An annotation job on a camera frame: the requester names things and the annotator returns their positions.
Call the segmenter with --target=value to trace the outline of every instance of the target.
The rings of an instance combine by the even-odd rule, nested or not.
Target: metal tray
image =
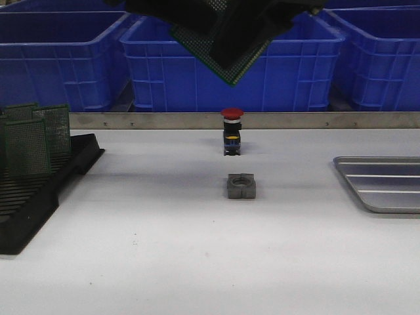
[[[354,193],[376,213],[420,213],[420,157],[336,157]]]

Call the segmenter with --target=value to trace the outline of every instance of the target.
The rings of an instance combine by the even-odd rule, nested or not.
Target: black pcb rack
[[[58,192],[74,174],[84,175],[104,150],[94,134],[72,136],[72,153],[52,157],[52,174],[0,177],[0,254],[19,254],[58,207]]]

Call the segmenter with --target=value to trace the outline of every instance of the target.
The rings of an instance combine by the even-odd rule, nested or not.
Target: gray nut
[[[255,199],[257,185],[254,174],[229,174],[228,197],[229,199]]]

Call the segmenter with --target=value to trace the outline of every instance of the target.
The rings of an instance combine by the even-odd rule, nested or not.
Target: metal rail
[[[246,113],[244,129],[416,129],[420,112]],[[72,129],[222,129],[219,113],[71,113]]]

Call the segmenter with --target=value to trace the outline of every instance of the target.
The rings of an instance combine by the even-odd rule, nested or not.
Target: plastic crate
[[[0,12],[124,11],[124,3],[111,7],[103,0],[22,0]]]
[[[420,5],[420,0],[329,0],[327,9],[345,9],[362,7],[401,7]]]
[[[0,106],[69,104],[109,109],[129,81],[125,12],[0,13]]]
[[[231,87],[168,34],[143,17],[121,38],[139,112],[323,111],[344,40],[324,21],[302,14]]]
[[[420,10],[326,10],[348,39],[333,84],[361,111],[420,110]]]

